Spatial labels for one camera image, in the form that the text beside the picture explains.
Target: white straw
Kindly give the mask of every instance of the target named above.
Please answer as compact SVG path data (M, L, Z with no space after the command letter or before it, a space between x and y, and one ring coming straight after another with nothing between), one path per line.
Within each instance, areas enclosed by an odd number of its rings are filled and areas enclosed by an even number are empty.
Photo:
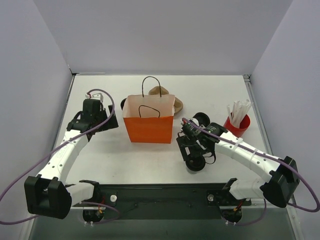
M230 120L230 123L236 127L239 128L241 122L247 115L248 111L250 110L253 103L251 103L249 100L246 101L234 101L233 102L233 108L232 113L230 112L230 105L226 107L228 112L228 117Z

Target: white backdrop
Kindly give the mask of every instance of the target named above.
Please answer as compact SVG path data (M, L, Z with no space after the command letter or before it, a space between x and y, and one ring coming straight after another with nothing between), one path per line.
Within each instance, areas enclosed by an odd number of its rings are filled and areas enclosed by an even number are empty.
M52 149L72 76L32 0L1 1L0 33L2 192ZM26 217L23 179L1 201L0 220ZM0 225L0 239L17 240L22 226Z
M74 73L251 74L292 0L34 0Z
M296 159L320 196L320 1L294 0L252 74L252 86L273 153ZM315 207L309 191L299 205ZM298 211L306 239L319 239L320 213Z

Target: shopping bag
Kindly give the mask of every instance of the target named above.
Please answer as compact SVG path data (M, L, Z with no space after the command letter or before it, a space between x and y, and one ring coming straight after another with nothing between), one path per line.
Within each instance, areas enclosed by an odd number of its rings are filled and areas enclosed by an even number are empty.
M175 95L129 95L125 100L122 114L123 120L132 143L170 144L174 122Z

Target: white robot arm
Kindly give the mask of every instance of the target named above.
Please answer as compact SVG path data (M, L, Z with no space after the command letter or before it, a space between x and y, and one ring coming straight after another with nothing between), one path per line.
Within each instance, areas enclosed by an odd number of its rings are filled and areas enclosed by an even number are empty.
M116 115L113 114L109 121L98 129L70 141L107 119L102 103L101 93L94 94L83 101L82 111L78 112L68 124L61 142L61 145L65 145L66 142L68 144L53 154L36 177L29 176L24 182L26 203L30 213L63 219L69 213L71 206L83 200L101 202L102 196L98 182L82 180L76 184L67 185L66 179L80 151L91 137L96 132L118 127Z
M207 132L226 141L210 136L206 134ZM184 135L178 134L176 140L183 160L190 170L202 170L206 165L204 155L211 153L211 156L216 158L215 151L217 151L236 160L259 176L253 181L233 178L227 183L227 190L237 200L267 199L277 207L284 208L300 182L290 170L268 158L280 159L279 157L254 148L217 123L210 123L209 117L204 113L197 113L188 122L182 121L181 133ZM297 170L296 162L292 158L287 156L281 161Z

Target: gray floor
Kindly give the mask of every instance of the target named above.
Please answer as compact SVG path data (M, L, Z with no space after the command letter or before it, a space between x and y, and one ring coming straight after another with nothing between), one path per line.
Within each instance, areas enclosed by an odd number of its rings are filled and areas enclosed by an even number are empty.
M246 222L262 210L243 210ZM286 209L269 208L265 218L251 226L226 226L222 220L117 220L93 227L79 222L80 211L71 210L64 220L39 217L29 240L290 240L295 239Z

